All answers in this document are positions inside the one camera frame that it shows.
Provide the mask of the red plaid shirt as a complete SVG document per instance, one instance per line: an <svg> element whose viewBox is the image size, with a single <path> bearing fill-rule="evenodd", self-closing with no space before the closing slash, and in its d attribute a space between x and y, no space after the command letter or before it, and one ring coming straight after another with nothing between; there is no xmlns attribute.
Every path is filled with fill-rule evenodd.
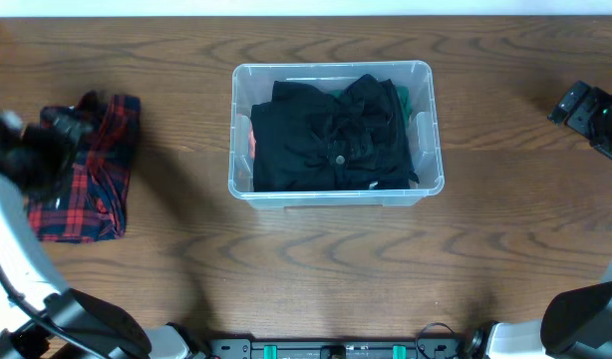
<svg viewBox="0 0 612 359"><path fill-rule="evenodd" d="M32 229L40 240L53 242L80 244L122 237L131 165L140 138L141 100L113 95L103 103L91 91L74 107L43 108L40 124L54 128L57 115L89 125L92 131L77 146L66 190L53 200L29 202Z"/></svg>

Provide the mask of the green cloth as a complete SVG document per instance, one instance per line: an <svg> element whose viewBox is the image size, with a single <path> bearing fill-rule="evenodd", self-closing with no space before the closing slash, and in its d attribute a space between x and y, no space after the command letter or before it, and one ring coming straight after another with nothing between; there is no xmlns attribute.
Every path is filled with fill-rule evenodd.
<svg viewBox="0 0 612 359"><path fill-rule="evenodd" d="M405 127L407 127L410 123L410 116L413 112L413 106L412 106L412 102L410 99L410 93L409 93L409 90L403 86L397 86L396 91L397 91L397 96L399 98L400 105L403 111Z"/></svg>

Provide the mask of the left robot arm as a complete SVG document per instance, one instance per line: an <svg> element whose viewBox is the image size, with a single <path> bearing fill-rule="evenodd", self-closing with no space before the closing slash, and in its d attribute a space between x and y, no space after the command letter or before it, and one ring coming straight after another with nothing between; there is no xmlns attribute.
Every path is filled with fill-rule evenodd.
<svg viewBox="0 0 612 359"><path fill-rule="evenodd" d="M198 348L173 324L144 330L123 308L72 288L31 228L28 196L54 199L92 126L52 111L26 126L0 110L0 358L192 358Z"/></svg>

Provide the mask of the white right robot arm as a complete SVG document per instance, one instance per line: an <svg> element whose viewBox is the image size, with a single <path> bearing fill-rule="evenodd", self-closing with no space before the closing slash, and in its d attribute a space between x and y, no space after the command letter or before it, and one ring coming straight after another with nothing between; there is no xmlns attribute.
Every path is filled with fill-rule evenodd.
<svg viewBox="0 0 612 359"><path fill-rule="evenodd" d="M577 81L548 120L612 161L612 93ZM458 357L612 359L612 259L599 284L558 294L541 319L477 328Z"/></svg>

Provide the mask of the black garment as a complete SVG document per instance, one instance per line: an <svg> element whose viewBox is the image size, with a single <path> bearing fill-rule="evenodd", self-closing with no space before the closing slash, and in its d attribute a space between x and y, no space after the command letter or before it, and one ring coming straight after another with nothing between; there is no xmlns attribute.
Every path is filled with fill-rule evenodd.
<svg viewBox="0 0 612 359"><path fill-rule="evenodd" d="M275 82L251 109L257 191L408 189L418 181L396 85L366 74L323 92Z"/></svg>

